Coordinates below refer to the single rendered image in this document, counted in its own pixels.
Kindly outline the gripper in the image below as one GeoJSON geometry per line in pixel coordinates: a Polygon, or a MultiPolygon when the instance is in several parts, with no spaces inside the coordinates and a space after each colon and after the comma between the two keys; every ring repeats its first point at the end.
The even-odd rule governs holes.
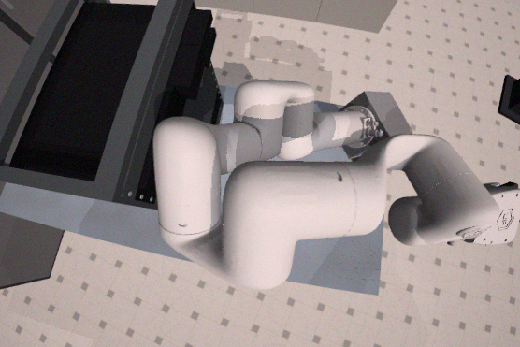
{"type": "Polygon", "coordinates": [[[520,222],[520,189],[518,184],[507,182],[484,183],[484,187],[494,197],[500,209],[498,220],[492,227],[473,239],[463,241],[473,244],[494,245],[511,242],[520,222]]]}

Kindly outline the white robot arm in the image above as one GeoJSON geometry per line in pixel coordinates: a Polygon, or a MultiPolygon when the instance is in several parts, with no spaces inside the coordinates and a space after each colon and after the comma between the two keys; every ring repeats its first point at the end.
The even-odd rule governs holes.
{"type": "Polygon", "coordinates": [[[314,103],[307,83],[251,80],[236,89],[233,123],[182,116],[159,122],[153,163],[163,240],[235,285],[277,287],[290,275],[298,240],[361,236],[378,227],[386,155],[387,170],[405,172],[418,194],[397,199],[388,212],[402,244],[455,246],[498,220],[494,197],[440,137],[394,135],[355,162],[269,161],[361,148],[383,135],[365,107],[314,113],[314,103]],[[222,243],[221,175],[227,173],[222,243]]]}

